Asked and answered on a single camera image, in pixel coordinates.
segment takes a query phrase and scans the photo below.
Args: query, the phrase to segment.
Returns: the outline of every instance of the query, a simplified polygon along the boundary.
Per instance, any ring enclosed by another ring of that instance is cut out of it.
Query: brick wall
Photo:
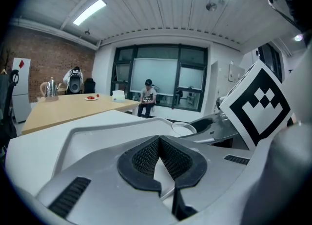
[[[7,67],[8,73],[14,57],[31,59],[29,102],[37,101],[37,97],[41,96],[41,83],[49,81],[51,77],[57,84],[62,83],[61,87],[64,88],[63,77],[75,66],[80,67],[84,80],[92,77],[95,51],[71,41],[30,29],[11,27],[4,38],[2,52],[5,53],[7,48],[13,52]]]

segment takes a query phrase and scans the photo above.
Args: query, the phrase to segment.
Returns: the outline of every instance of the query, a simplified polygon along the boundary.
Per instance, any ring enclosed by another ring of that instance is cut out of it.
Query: refrigerator door
[[[19,82],[13,89],[12,95],[28,94],[28,79],[30,59],[14,58],[12,70],[19,71]]]
[[[26,121],[31,112],[28,94],[12,96],[12,102],[16,122]]]

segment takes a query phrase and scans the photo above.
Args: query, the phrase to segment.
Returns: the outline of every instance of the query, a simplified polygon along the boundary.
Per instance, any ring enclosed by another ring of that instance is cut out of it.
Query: silver kettle
[[[53,77],[51,77],[49,82],[43,82],[40,85],[40,92],[43,97],[45,97],[46,101],[54,101],[58,100],[58,89],[60,87],[61,83],[57,86],[56,82],[53,80]]]

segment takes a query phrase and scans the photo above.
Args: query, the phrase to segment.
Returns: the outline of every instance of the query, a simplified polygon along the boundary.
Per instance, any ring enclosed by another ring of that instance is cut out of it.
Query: kettle handle
[[[42,94],[43,97],[45,97],[45,93],[44,91],[42,90],[42,87],[46,87],[46,85],[48,84],[48,82],[43,82],[41,85],[40,85],[40,92]]]

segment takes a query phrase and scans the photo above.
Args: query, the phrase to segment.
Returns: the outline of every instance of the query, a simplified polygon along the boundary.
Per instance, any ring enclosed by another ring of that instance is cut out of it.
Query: white plate
[[[84,100],[87,100],[87,101],[93,101],[93,100],[97,100],[98,98],[97,97],[94,97],[94,99],[87,99],[87,98],[84,98]]]

